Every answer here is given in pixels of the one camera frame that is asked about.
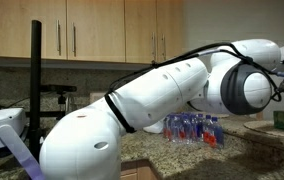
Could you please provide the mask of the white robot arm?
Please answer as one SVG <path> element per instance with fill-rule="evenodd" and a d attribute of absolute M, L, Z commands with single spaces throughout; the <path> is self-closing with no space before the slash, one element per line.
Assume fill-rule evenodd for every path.
<path fill-rule="evenodd" d="M 117 180 L 127 133 L 153 125 L 184 104 L 247 115 L 279 100 L 284 47 L 266 39 L 214 43 L 130 74 L 103 98 L 64 116 L 42 144 L 44 180 Z"/>

